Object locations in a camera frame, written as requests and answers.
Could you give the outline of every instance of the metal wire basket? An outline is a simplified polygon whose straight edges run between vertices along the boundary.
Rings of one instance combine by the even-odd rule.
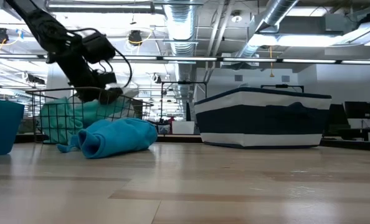
[[[78,92],[97,96],[84,103]],[[59,93],[71,97],[59,98]],[[67,144],[71,136],[101,119],[148,119],[151,103],[95,87],[60,88],[26,91],[32,95],[34,141],[38,143]]]

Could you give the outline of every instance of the teal laundry basket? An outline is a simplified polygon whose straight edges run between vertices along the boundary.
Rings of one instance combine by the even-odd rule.
[[[0,100],[0,155],[12,150],[23,113],[24,105]]]

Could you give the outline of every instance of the navy and white basket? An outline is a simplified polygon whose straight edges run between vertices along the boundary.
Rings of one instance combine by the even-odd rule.
[[[242,87],[195,103],[204,143],[236,148],[318,146],[331,96]]]

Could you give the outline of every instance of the wooden floor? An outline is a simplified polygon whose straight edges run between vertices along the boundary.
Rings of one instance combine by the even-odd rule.
[[[17,144],[0,156],[0,223],[370,223],[370,152],[154,144],[87,160]]]

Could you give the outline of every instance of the robotic arm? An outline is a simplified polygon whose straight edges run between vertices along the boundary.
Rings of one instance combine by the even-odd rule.
[[[69,79],[69,85],[75,88],[97,87],[105,89],[106,84],[115,83],[116,76],[113,71],[101,74],[97,70],[92,70],[88,63],[109,61],[117,52],[130,68],[130,78],[124,87],[128,86],[132,78],[131,65],[124,55],[112,46],[105,35],[92,28],[67,30],[49,13],[37,7],[32,0],[6,0],[6,2],[23,18],[40,46],[48,52],[47,63],[58,63]],[[83,30],[95,32],[84,38],[76,34],[76,32]],[[115,89],[115,91],[114,96],[104,95],[105,99],[101,99],[98,90],[78,89],[77,94],[84,102],[99,99],[101,103],[110,103],[122,93],[121,89]]]

